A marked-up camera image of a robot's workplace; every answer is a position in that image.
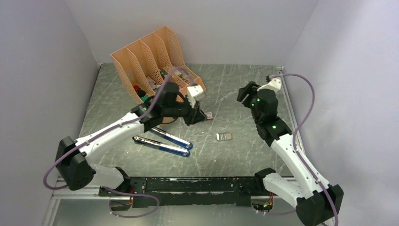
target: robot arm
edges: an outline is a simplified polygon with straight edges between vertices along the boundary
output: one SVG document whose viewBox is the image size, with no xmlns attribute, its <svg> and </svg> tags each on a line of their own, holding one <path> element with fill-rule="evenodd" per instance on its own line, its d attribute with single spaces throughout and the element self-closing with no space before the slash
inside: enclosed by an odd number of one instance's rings
<svg viewBox="0 0 399 226">
<path fill-rule="evenodd" d="M 96 185 L 109 187 L 121 192 L 128 192 L 130 188 L 130 178 L 121 168 L 108 168 L 94 164 L 95 160 L 120 141 L 128 137 L 140 135 L 160 125 L 164 117 L 183 117 L 187 125 L 204 121 L 206 115 L 200 110 L 198 102 L 198 100 L 203 97 L 203 90 L 199 85 L 189 88 L 188 95 L 183 97 L 178 91 L 178 86 L 175 83 L 168 82 L 153 110 L 141 120 L 129 124 L 124 123 L 143 115 L 147 108 L 149 108 L 153 97 L 148 98 L 146 102 L 133 108 L 131 112 L 127 113 L 118 121 L 93 134 L 80 137 L 74 141 L 70 137 L 62 139 L 58 147 L 56 160 L 72 148 L 86 144 L 56 166 L 69 189 L 75 191 L 87 185 Z M 179 96 L 183 102 L 176 101 L 177 96 Z M 118 128 L 105 133 L 93 142 L 89 142 L 92 137 L 104 133 L 106 130 L 117 125 L 119 125 Z"/>
<path fill-rule="evenodd" d="M 320 184 L 327 188 L 337 211 L 341 207 L 343 191 L 339 185 L 331 186 L 320 175 L 306 156 L 301 154 L 300 147 L 298 150 L 293 149 L 291 130 L 277 116 L 278 100 L 275 92 L 280 88 L 279 79 L 268 80 L 263 86 L 251 81 L 246 87 L 239 89 L 237 101 L 251 109 L 259 136 L 283 159 L 298 185 L 282 178 L 271 168 L 256 173 L 255 177 L 267 191 L 275 193 L 293 206 L 304 225 L 318 225 L 334 216 Z M 317 181 L 305 163 L 317 174 Z"/>
</svg>

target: gray workbench surface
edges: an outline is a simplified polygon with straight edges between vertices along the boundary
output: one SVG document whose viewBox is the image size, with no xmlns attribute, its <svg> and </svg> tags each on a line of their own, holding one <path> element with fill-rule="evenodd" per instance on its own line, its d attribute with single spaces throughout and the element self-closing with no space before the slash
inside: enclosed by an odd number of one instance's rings
<svg viewBox="0 0 399 226">
<path fill-rule="evenodd" d="M 274 66 L 188 65 L 204 82 L 207 91 L 201 101 L 213 120 L 186 126 L 182 119 L 164 126 L 169 133 L 191 141 L 188 158 L 136 145 L 127 139 L 111 148 L 96 163 L 119 166 L 129 176 L 143 177 L 219 177 L 253 176 L 267 167 L 281 176 L 291 176 L 285 163 L 258 136 L 251 112 L 236 101 L 238 88 L 249 81 L 264 84 Z M 284 91 L 279 91 L 279 116 L 292 128 Z M 125 90 L 113 64 L 103 64 L 90 99 L 80 136 L 86 136 L 115 122 L 137 103 Z M 233 140 L 216 141 L 216 133 L 231 132 Z M 147 132 L 143 137 L 166 142 Z"/>
</svg>

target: red object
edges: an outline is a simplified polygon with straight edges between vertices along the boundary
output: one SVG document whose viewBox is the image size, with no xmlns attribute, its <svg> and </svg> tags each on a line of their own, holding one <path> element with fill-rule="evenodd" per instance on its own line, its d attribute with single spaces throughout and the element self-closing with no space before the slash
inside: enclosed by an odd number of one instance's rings
<svg viewBox="0 0 399 226">
<path fill-rule="evenodd" d="M 133 194 L 133 188 L 130 188 L 130 193 Z M 130 204 L 130 205 L 133 204 L 133 196 L 131 196 L 131 197 L 129 198 L 129 204 Z"/>
<path fill-rule="evenodd" d="M 140 90 L 140 87 L 137 85 L 134 85 L 133 88 L 135 89 L 136 92 Z"/>
</svg>

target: small metal part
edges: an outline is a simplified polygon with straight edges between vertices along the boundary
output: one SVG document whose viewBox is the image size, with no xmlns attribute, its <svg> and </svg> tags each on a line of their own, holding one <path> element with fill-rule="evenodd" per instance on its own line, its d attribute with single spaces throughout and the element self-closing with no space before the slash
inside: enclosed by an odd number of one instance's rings
<svg viewBox="0 0 399 226">
<path fill-rule="evenodd" d="M 157 134 L 158 136 L 174 143 L 174 144 L 177 144 L 181 147 L 187 148 L 188 150 L 192 149 L 191 142 L 183 140 L 179 137 L 173 136 L 172 134 L 169 134 L 168 132 L 166 132 L 158 127 L 151 128 L 150 131 Z"/>
<path fill-rule="evenodd" d="M 207 120 L 213 119 L 212 112 L 204 112 L 204 113 L 207 116 Z"/>
<path fill-rule="evenodd" d="M 217 141 L 233 140 L 233 136 L 230 132 L 216 133 Z"/>
<path fill-rule="evenodd" d="M 139 137 L 139 136 L 134 136 L 133 140 L 135 141 L 135 143 L 137 144 L 142 144 L 148 147 L 152 147 L 161 151 L 165 151 L 165 152 L 169 152 L 172 154 L 177 154 L 183 157 L 188 157 L 190 156 L 190 151 L 181 147 L 175 147 L 172 145 L 167 145 L 155 140 L 151 140 L 151 139 L 146 139 L 144 137 Z"/>
</svg>

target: white wall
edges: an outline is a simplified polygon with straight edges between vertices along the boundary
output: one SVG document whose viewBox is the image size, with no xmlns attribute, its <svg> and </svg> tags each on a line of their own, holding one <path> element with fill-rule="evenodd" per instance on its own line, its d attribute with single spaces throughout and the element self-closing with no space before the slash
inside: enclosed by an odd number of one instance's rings
<svg viewBox="0 0 399 226">
<path fill-rule="evenodd" d="M 188 63 L 283 65 L 317 0 L 66 0 L 99 62 L 169 26 Z"/>
<path fill-rule="evenodd" d="M 345 195 L 340 225 L 399 222 L 399 2 L 320 0 L 286 72 L 310 79 L 301 130 L 309 158 Z M 287 81 L 296 118 L 311 94 Z"/>
<path fill-rule="evenodd" d="M 79 134 L 98 66 L 63 0 L 1 1 L 0 31 L 0 225 L 36 226 L 43 174 Z"/>
</svg>

